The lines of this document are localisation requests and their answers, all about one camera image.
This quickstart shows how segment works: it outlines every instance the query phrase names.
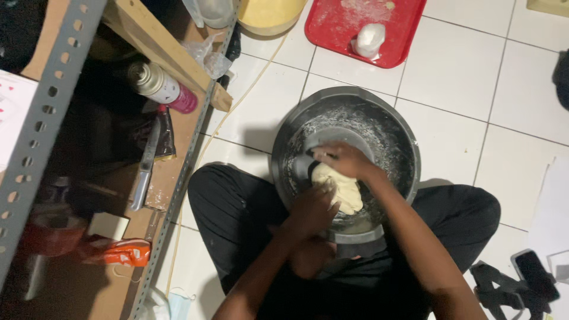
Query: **spray can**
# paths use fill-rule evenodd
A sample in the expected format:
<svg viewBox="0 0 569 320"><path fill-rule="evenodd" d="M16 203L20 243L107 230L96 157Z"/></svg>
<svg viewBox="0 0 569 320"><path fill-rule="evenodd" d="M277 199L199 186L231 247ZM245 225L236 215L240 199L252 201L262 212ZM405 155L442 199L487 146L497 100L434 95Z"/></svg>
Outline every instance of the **spray can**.
<svg viewBox="0 0 569 320"><path fill-rule="evenodd" d="M167 74L159 65L137 61L130 65L128 73L134 89L148 99L180 113L190 113L196 109L196 95Z"/></svg>

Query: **person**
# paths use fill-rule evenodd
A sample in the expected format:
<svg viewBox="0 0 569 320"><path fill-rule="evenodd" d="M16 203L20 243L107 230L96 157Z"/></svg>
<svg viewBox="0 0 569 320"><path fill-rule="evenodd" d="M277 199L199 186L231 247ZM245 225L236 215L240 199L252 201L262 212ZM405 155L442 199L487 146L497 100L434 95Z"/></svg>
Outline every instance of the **person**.
<svg viewBox="0 0 569 320"><path fill-rule="evenodd" d="M289 213L271 183L204 166L188 196L226 294L214 319L426 319L430 311L437 319L486 319L463 273L498 227L495 197L466 185L430 187L410 206L359 149L335 141L312 151L369 187L386 212L386 245L327 270L340 247L358 246L317 236L338 212L331 192L314 187Z"/></svg>

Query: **phone holder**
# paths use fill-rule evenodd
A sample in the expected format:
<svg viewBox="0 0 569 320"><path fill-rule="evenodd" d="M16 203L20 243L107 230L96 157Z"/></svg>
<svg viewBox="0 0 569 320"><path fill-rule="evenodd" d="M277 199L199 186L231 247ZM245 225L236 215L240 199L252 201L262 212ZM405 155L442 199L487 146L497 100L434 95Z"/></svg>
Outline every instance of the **phone holder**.
<svg viewBox="0 0 569 320"><path fill-rule="evenodd" d="M540 295L538 288L530 288L524 280L516 281L501 273L498 269L479 261L470 268L470 273L476 281L474 289L482 306L488 309L496 320L507 320L500 306L510 306L514 310L530 310L530 320L543 319L543 313L551 312L547 298ZM544 281L556 282L548 273Z"/></svg>

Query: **red tray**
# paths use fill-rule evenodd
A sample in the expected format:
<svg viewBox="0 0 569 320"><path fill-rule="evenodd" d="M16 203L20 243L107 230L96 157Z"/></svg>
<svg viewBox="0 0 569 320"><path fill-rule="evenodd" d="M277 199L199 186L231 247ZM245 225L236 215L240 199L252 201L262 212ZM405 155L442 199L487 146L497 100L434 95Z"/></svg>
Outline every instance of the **red tray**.
<svg viewBox="0 0 569 320"><path fill-rule="evenodd" d="M387 3L395 5L388 9ZM313 44L339 54L393 68L407 58L415 30L427 0L314 0L304 33ZM357 55L350 41L368 23L385 26L385 42L380 58L371 61Z"/></svg>

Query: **smartphone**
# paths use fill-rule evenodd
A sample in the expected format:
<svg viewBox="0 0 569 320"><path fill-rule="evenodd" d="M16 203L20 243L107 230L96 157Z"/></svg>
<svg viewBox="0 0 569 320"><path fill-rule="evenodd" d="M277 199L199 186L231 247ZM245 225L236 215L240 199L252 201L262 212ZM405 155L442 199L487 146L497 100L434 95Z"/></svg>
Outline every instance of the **smartphone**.
<svg viewBox="0 0 569 320"><path fill-rule="evenodd" d="M527 286L545 298L548 302L559 299L559 292L554 286L552 277L545 271L537 254L530 249L512 256L512 264L520 279Z"/></svg>

